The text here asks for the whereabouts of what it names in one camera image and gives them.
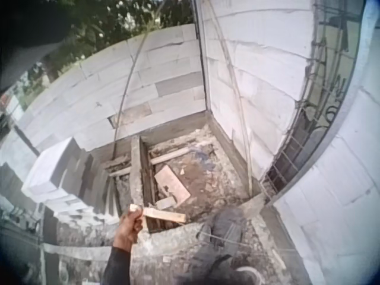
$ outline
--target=white block wall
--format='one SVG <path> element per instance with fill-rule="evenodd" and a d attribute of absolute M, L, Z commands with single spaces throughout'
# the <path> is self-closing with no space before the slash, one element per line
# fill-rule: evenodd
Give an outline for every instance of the white block wall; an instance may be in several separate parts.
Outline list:
<path fill-rule="evenodd" d="M 39 151 L 68 137 L 74 137 L 87 151 L 113 141 L 115 130 L 109 117 L 119 110 L 141 39 L 138 36 L 125 40 L 87 58 L 38 96 L 18 124 Z M 149 110 L 122 125 L 118 139 L 205 110 L 204 94 L 199 94 L 203 86 L 199 75 L 200 50 L 193 24 L 150 33 L 123 105 L 126 114 L 137 113 L 130 112 L 130 108 L 141 109 L 144 103 Z M 185 81 L 193 78 L 186 90 L 171 93 L 156 87 L 175 84 L 184 77 Z"/>
<path fill-rule="evenodd" d="M 36 160 L 37 156 L 29 146 L 14 130 L 11 130 L 0 146 L 0 166 L 8 163 L 18 178 L 24 182 Z"/>
<path fill-rule="evenodd" d="M 295 115 L 311 56 L 312 0 L 198 1 L 211 110 L 245 157 L 242 129 L 212 12 L 214 8 L 243 100 L 252 170 L 261 179 Z"/>
<path fill-rule="evenodd" d="M 275 206 L 313 284 L 367 284 L 380 265 L 380 31 L 343 126 Z"/>

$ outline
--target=dark jacket sleeve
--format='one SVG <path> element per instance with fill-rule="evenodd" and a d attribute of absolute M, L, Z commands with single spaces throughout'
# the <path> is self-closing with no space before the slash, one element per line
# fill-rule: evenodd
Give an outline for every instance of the dark jacket sleeve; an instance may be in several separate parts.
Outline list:
<path fill-rule="evenodd" d="M 102 285 L 129 285 L 129 266 L 131 254 L 119 248 L 112 247 Z"/>

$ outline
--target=person's leg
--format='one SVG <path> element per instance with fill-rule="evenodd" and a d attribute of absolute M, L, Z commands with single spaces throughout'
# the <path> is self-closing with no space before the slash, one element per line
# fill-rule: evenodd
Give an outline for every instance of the person's leg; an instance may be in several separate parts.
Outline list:
<path fill-rule="evenodd" d="M 245 223 L 243 212 L 238 208 L 227 208 L 211 216 L 197 234 L 205 245 L 190 260 L 188 271 L 176 278 L 177 284 L 201 284 L 202 281 L 207 284 L 213 281 L 217 284 L 254 284 L 248 275 L 230 266 L 242 241 Z"/>

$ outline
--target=human hand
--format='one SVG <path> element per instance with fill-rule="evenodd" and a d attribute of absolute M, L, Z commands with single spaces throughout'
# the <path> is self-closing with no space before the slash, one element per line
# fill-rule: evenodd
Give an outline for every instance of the human hand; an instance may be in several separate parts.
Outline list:
<path fill-rule="evenodd" d="M 143 221 L 139 219 L 142 214 L 143 211 L 139 208 L 122 215 L 113 241 L 114 247 L 131 252 L 132 245 L 137 243 L 137 234 L 143 229 Z"/>

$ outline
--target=wrought iron grille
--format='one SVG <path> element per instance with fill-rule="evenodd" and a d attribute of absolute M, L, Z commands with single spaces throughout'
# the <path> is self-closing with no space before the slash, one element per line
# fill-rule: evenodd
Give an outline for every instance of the wrought iron grille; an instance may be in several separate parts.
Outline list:
<path fill-rule="evenodd" d="M 309 160 L 334 123 L 354 70 L 364 1 L 319 0 L 302 100 L 263 185 L 279 193 Z"/>

